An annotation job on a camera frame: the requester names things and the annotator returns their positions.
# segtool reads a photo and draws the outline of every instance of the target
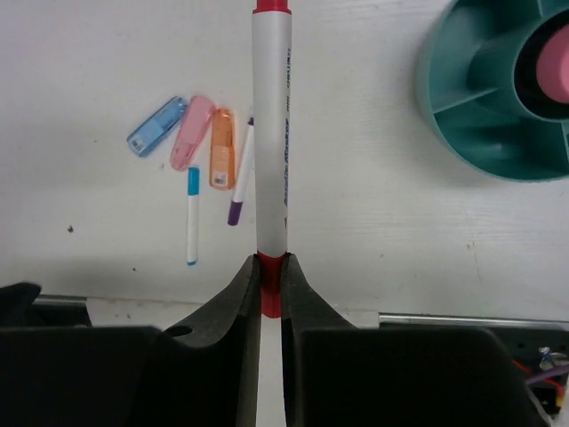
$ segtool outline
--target white surface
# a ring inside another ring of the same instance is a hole
[[[200,304],[88,298],[93,326],[154,326],[164,331],[201,307]]]
[[[286,427],[283,354],[280,319],[263,316],[260,324],[257,427],[269,426]]]
[[[257,249],[272,258],[282,257],[288,247],[292,34],[290,13],[252,16]]]
[[[0,282],[204,302],[231,280],[255,250],[254,186],[236,228],[230,192],[204,186],[188,268],[186,174],[166,143],[140,160],[125,138],[177,93],[246,123],[253,3],[4,2]],[[569,320],[569,181],[484,176],[414,107],[415,57],[446,4],[291,0],[289,248],[340,307]]]

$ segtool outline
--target purple marker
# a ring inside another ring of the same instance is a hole
[[[252,162],[255,157],[254,133],[253,119],[251,117],[247,129],[247,139],[245,140],[243,153],[241,155],[241,165],[239,166],[239,173],[237,174],[237,183],[233,192],[233,198],[231,198],[231,207],[229,208],[228,224],[232,227],[235,227],[239,223],[245,193],[249,185],[249,175],[251,174]]]

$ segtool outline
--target red wire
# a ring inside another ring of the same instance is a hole
[[[514,362],[514,365],[516,365],[517,367],[519,367],[522,371],[524,371],[526,374],[531,375],[532,371],[529,370],[528,367],[525,367],[524,365],[522,365],[521,363],[519,363],[517,360],[512,359],[512,361]],[[557,383],[553,380],[547,379],[547,380],[543,380],[544,383],[547,383],[549,385],[553,385],[556,390],[557,390],[557,395],[559,397],[563,397],[565,395],[565,388],[563,387],[563,385],[561,385],[560,383]]]

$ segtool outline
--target red marker cap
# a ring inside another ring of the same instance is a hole
[[[288,0],[257,0],[257,9],[252,12],[285,12],[292,14],[288,8]]]
[[[268,318],[281,317],[281,269],[286,254],[272,258],[257,253],[260,258],[260,310]]]

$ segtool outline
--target wire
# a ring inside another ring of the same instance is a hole
[[[540,383],[541,381],[548,380],[553,376],[560,376],[565,374],[569,374],[569,365],[562,365],[561,367],[553,367],[545,372],[542,372],[541,374],[530,376],[528,379],[525,380],[525,383],[527,385]]]
[[[551,426],[551,419],[549,418],[549,415],[547,415],[547,413],[545,412],[545,409],[543,408],[543,405],[541,404],[541,402],[535,397],[535,395],[533,394],[532,389],[530,389],[529,385],[525,385],[525,387],[527,388],[527,394],[530,397],[530,400],[532,401],[533,405],[535,406],[535,410],[537,411],[538,415],[540,416],[540,418],[543,420],[543,422],[545,422],[545,425],[547,425],[548,427]]]
[[[514,365],[516,365],[517,367],[519,367],[522,371],[524,371],[526,374],[528,375],[532,375],[532,371],[530,371],[530,369],[528,367],[525,367],[524,365],[522,365],[521,363],[519,363],[517,360],[512,359],[512,361],[514,362]],[[546,378],[543,380],[544,383],[549,384],[549,385],[553,385],[557,391],[557,396],[562,398],[565,395],[565,388],[563,387],[563,385],[561,385],[560,383],[553,381],[549,378]]]

